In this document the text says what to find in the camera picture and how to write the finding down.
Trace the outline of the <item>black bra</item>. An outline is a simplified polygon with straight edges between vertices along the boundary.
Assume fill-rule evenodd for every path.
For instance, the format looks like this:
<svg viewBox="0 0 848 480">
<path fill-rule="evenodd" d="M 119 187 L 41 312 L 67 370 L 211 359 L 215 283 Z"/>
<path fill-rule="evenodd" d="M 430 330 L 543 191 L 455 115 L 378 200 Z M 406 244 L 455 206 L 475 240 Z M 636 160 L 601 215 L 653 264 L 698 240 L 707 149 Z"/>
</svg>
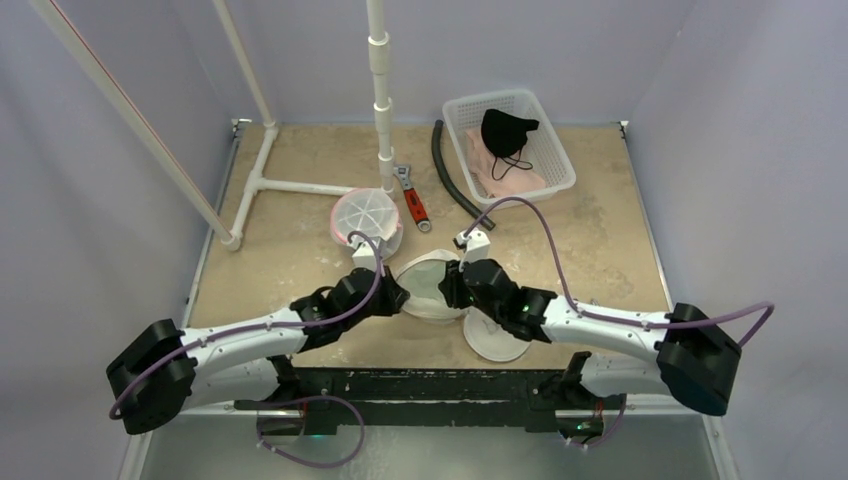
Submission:
<svg viewBox="0 0 848 480">
<path fill-rule="evenodd" d="M 487 109 L 481 123 L 481 138 L 494 157 L 491 168 L 493 180 L 503 180 L 513 169 L 529 171 L 531 162 L 522 159 L 528 142 L 528 133 L 537 131 L 540 122 L 507 114 L 497 109 Z"/>
</svg>

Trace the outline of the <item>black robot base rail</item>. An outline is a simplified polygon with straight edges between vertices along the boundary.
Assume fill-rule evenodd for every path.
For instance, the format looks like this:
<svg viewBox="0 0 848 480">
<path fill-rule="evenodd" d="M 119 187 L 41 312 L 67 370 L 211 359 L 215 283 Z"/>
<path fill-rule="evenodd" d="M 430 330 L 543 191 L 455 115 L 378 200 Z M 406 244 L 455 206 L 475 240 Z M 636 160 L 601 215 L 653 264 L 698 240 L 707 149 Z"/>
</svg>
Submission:
<svg viewBox="0 0 848 480">
<path fill-rule="evenodd" d="M 598 408 L 613 414 L 622 396 L 589 393 L 564 370 L 450 370 L 299 367 L 238 410 L 291 411 L 308 435 L 333 435 L 364 422 L 398 427 L 515 427 L 567 430 Z"/>
</svg>

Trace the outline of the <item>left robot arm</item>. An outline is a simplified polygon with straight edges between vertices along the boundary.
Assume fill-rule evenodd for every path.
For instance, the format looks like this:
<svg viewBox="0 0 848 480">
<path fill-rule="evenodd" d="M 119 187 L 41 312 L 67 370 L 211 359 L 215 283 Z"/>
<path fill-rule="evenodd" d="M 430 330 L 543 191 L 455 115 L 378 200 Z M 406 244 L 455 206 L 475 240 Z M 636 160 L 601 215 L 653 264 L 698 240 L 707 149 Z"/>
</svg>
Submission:
<svg viewBox="0 0 848 480">
<path fill-rule="evenodd" d="M 202 393 L 214 375 L 324 347 L 365 319 L 399 313 L 409 298 L 389 268 L 355 268 L 262 317 L 186 329 L 171 319 L 155 321 L 106 368 L 115 397 L 108 416 L 130 435 L 153 431 L 205 404 Z"/>
</svg>

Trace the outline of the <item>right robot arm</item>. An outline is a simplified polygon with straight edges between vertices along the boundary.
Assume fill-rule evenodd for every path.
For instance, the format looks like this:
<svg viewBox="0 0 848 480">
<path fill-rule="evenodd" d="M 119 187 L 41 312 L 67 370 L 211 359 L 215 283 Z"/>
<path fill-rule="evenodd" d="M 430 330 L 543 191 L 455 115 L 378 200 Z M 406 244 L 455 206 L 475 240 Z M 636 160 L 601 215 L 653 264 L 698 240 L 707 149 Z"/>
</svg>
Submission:
<svg viewBox="0 0 848 480">
<path fill-rule="evenodd" d="M 602 349 L 569 364 L 561 392 L 573 406 L 651 394 L 705 415 L 728 410 L 741 346 L 692 305 L 641 313 L 571 304 L 552 291 L 518 285 L 492 259 L 449 262 L 438 289 L 448 306 L 471 307 L 517 340 Z"/>
</svg>

